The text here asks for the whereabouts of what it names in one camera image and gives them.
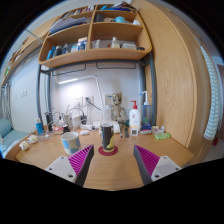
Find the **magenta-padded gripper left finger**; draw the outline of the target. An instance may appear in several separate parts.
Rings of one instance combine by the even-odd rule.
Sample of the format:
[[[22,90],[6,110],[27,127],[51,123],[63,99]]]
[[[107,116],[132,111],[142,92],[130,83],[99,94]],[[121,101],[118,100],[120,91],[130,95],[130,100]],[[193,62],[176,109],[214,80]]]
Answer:
[[[83,186],[93,156],[94,146],[89,145],[68,157],[59,156],[46,168],[46,171],[78,186]]]

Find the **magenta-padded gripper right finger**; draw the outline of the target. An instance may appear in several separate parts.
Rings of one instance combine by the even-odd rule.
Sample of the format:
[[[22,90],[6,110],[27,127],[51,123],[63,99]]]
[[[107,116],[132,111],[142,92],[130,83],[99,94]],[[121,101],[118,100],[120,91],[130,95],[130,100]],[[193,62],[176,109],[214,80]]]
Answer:
[[[159,157],[138,145],[134,146],[133,155],[137,161],[144,185],[157,181],[181,169],[181,167],[168,156]]]

